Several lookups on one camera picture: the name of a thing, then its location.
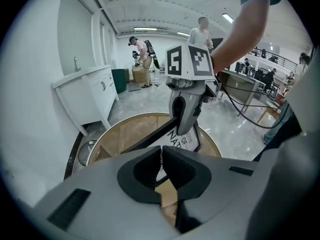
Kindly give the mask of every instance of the green trash bin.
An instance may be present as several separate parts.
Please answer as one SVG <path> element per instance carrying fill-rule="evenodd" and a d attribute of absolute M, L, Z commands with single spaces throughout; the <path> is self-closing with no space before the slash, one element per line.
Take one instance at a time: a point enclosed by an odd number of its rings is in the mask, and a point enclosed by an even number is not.
<path fill-rule="evenodd" d="M 112 76 L 116 93 L 122 93 L 127 89 L 126 70 L 122 68 L 112 69 Z"/>

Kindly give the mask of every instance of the white cube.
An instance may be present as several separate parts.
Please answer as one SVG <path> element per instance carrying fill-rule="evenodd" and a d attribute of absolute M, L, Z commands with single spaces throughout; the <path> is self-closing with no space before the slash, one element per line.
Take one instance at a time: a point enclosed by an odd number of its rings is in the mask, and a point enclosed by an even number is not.
<path fill-rule="evenodd" d="M 164 74 L 187 80 L 215 80 L 209 50 L 191 43 L 177 45 L 165 51 Z"/>

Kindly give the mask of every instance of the black railing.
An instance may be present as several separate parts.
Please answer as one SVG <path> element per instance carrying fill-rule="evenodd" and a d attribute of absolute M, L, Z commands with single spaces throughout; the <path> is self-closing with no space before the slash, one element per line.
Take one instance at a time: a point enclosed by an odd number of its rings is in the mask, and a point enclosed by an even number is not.
<path fill-rule="evenodd" d="M 281 65 L 294 73 L 296 72 L 297 64 L 292 62 L 291 60 L 288 60 L 284 57 L 279 56 L 278 54 L 275 54 L 266 50 L 257 49 L 257 48 L 254 48 L 252 51 L 249 52 L 249 54 L 257 57 L 261 57 L 263 59 L 266 59 L 278 65 Z"/>

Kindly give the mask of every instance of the black handle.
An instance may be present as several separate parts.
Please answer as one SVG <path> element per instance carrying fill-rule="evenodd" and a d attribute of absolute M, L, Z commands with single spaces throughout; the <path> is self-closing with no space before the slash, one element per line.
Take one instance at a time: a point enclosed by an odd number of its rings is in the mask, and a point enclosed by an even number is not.
<path fill-rule="evenodd" d="M 104 91 L 106 89 L 106 85 L 105 85 L 105 83 L 103 81 L 101 81 L 101 84 L 103 86 L 103 91 Z"/>

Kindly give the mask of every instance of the fluorescent light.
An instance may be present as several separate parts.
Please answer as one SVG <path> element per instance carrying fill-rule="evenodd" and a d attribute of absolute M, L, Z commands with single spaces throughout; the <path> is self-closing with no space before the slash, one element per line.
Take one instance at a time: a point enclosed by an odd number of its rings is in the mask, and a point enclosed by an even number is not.
<path fill-rule="evenodd" d="M 222 16 L 225 17 L 226 20 L 227 20 L 228 22 L 230 22 L 230 23 L 232 23 L 232 22 L 234 21 L 234 19 L 231 18 L 228 13 L 223 13 Z"/>
<path fill-rule="evenodd" d="M 141 31 L 147 31 L 147 30 L 152 30 L 152 31 L 156 31 L 156 28 L 153 27 L 135 27 L 134 30 L 141 30 Z"/>
<path fill-rule="evenodd" d="M 186 37 L 190 36 L 189 34 L 182 33 L 182 32 L 177 32 L 177 34 L 178 34 L 178 35 L 181 35 L 181 36 L 186 36 Z"/>

